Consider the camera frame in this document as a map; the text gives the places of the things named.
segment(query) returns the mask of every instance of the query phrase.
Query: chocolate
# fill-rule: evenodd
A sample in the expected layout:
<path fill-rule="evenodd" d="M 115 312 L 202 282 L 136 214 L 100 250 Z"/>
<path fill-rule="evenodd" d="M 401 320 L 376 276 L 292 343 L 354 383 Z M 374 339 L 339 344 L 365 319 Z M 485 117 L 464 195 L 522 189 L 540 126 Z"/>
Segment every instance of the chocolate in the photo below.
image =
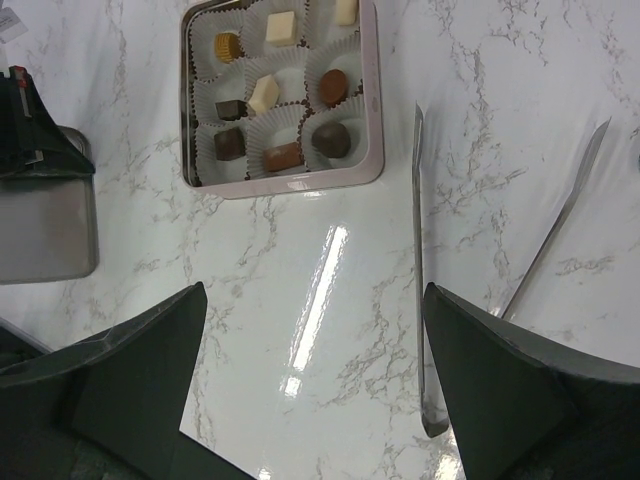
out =
<path fill-rule="evenodd" d="M 256 87 L 249 99 L 249 106 L 258 114 L 265 113 L 275 106 L 279 96 L 280 87 L 276 79 L 273 75 L 265 75 L 256 82 Z"/>
<path fill-rule="evenodd" d="M 228 100 L 216 103 L 216 111 L 220 120 L 232 122 L 240 120 L 247 114 L 247 104 L 242 100 Z"/>
<path fill-rule="evenodd" d="M 327 122 L 313 132 L 311 145 L 325 157 L 344 158 L 351 150 L 351 136 L 343 124 Z"/>
<path fill-rule="evenodd" d="M 300 149 L 296 142 L 269 148 L 262 153 L 262 158 L 264 168 L 272 173 L 302 165 Z"/>
<path fill-rule="evenodd" d="M 296 43 L 296 13 L 294 11 L 272 13 L 267 17 L 267 42 L 274 47 L 286 47 Z"/>
<path fill-rule="evenodd" d="M 349 79 L 342 70 L 329 70 L 320 79 L 318 94 L 320 99 L 330 108 L 347 98 Z"/>
<path fill-rule="evenodd" d="M 223 63 L 231 63 L 236 58 L 244 57 L 240 38 L 235 33 L 219 33 L 213 45 L 214 53 Z"/>
<path fill-rule="evenodd" d="M 240 127 L 216 133 L 213 137 L 213 143 L 216 147 L 216 158 L 221 162 L 235 160 L 246 154 L 244 135 Z"/>

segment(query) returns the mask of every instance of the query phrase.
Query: white paper liner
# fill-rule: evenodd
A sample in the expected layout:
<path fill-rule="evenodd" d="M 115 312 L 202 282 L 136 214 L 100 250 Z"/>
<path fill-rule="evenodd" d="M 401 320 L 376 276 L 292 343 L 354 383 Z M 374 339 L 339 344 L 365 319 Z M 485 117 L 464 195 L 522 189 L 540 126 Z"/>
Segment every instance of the white paper liner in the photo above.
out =
<path fill-rule="evenodd" d="M 360 28 L 360 13 L 356 23 L 348 26 L 334 22 L 336 0 L 310 0 L 303 35 L 310 48 L 319 48 L 353 35 Z"/>
<path fill-rule="evenodd" d="M 309 52 L 304 81 L 307 84 L 309 104 L 315 112 L 329 109 L 320 99 L 318 86 L 322 76 L 333 69 L 342 70 L 349 79 L 349 96 L 356 94 L 362 83 L 359 33 Z"/>
<path fill-rule="evenodd" d="M 259 0 L 247 9 L 244 28 L 241 33 L 242 49 L 250 57 L 271 55 L 288 47 L 275 47 L 267 43 L 267 18 L 272 13 L 295 12 L 296 43 L 303 38 L 304 24 L 307 16 L 305 0 Z"/>
<path fill-rule="evenodd" d="M 193 82 L 193 111 L 201 123 L 222 123 L 216 110 L 217 102 L 245 100 L 246 59 L 239 59 L 215 80 Z"/>
<path fill-rule="evenodd" d="M 198 125 L 196 128 L 196 172 L 202 186 L 218 185 L 222 183 L 242 182 L 247 173 L 247 156 L 235 160 L 221 162 L 216 157 L 213 137 L 216 133 L 240 127 L 245 139 L 248 134 L 247 119 L 227 122 L 224 125 Z"/>
<path fill-rule="evenodd" d="M 311 144 L 313 132 L 330 121 L 342 123 L 347 127 L 351 136 L 351 150 L 344 158 L 327 158 Z M 300 138 L 304 160 L 312 172 L 356 166 L 367 154 L 369 144 L 364 96 L 358 95 L 357 97 L 349 98 L 336 108 L 310 116 L 302 125 Z"/>
<path fill-rule="evenodd" d="M 273 75 L 280 88 L 278 105 L 305 100 L 307 92 L 304 86 L 304 66 L 308 54 L 308 48 L 291 47 L 268 57 L 247 61 L 245 100 L 249 101 L 257 81 L 265 75 Z"/>
<path fill-rule="evenodd" d="M 270 173 L 265 170 L 262 157 L 263 152 L 268 148 L 298 141 L 300 123 L 306 111 L 304 105 L 288 105 L 273 108 L 250 122 L 247 137 L 247 168 L 252 180 L 306 171 L 303 164 L 282 172 Z"/>
<path fill-rule="evenodd" d="M 227 64 L 216 57 L 214 40 L 219 33 L 230 32 L 240 36 L 245 16 L 246 10 L 237 9 L 208 12 L 196 17 L 189 34 L 196 78 L 210 80 L 224 70 Z"/>

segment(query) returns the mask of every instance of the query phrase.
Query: dark chocolate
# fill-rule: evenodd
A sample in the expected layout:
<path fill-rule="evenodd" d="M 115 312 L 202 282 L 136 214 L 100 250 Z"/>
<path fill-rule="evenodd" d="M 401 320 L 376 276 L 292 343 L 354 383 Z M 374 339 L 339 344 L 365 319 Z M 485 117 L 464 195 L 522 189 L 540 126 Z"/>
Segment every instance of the dark chocolate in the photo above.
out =
<path fill-rule="evenodd" d="M 351 136 L 339 122 L 327 122 L 311 135 L 311 145 L 328 158 L 344 158 L 351 150 Z"/>
<path fill-rule="evenodd" d="M 247 104 L 242 100 L 228 100 L 216 103 L 218 118 L 227 122 L 240 120 L 247 114 Z"/>
<path fill-rule="evenodd" d="M 318 94 L 320 99 L 330 108 L 347 98 L 349 79 L 342 70 L 329 70 L 320 79 Z"/>
<path fill-rule="evenodd" d="M 302 165 L 300 149 L 296 142 L 269 148 L 262 153 L 267 172 L 279 172 Z"/>
<path fill-rule="evenodd" d="M 216 133 L 213 137 L 213 143 L 216 147 L 216 158 L 221 162 L 235 160 L 246 154 L 244 135 L 240 127 Z"/>

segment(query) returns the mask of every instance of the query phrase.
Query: white marble surface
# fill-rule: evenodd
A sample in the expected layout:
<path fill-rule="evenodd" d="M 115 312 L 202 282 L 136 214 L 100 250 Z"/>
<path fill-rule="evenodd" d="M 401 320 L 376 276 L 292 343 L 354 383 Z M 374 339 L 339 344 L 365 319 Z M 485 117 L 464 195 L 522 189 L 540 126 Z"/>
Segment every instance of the white marble surface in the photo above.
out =
<path fill-rule="evenodd" d="M 590 181 L 513 321 L 640 367 L 640 3 L 431 7 L 440 30 L 425 62 L 446 51 L 452 68 L 429 75 L 435 93 L 424 100 L 425 278 L 499 315 L 591 134 L 611 118 Z M 405 18 L 418 28 L 417 15 Z"/>
<path fill-rule="evenodd" d="M 566 172 L 590 122 L 615 114 L 603 150 L 624 169 L 596 169 L 619 176 L 629 199 L 640 189 L 635 2 L 379 0 L 383 175 L 239 201 L 200 196 L 179 178 L 188 2 L 5 3 L 30 29 L 9 60 L 93 146 L 101 261 L 86 279 L 0 288 L 0 316 L 62 347 L 203 281 L 210 307 L 182 429 L 261 480 L 463 477 L 452 436 L 428 440 L 418 411 L 415 101 L 446 119 L 425 225 L 429 274 L 487 308 L 525 268 L 513 245 L 523 222 L 546 214 L 536 191 L 553 198 L 534 164 Z M 640 252 L 567 242 L 580 248 L 558 259 L 570 273 L 558 289 L 633 271 L 627 259 Z M 469 262 L 477 276 L 465 274 Z M 589 311 L 590 321 L 611 312 Z M 563 337 L 566 325 L 545 328 Z"/>

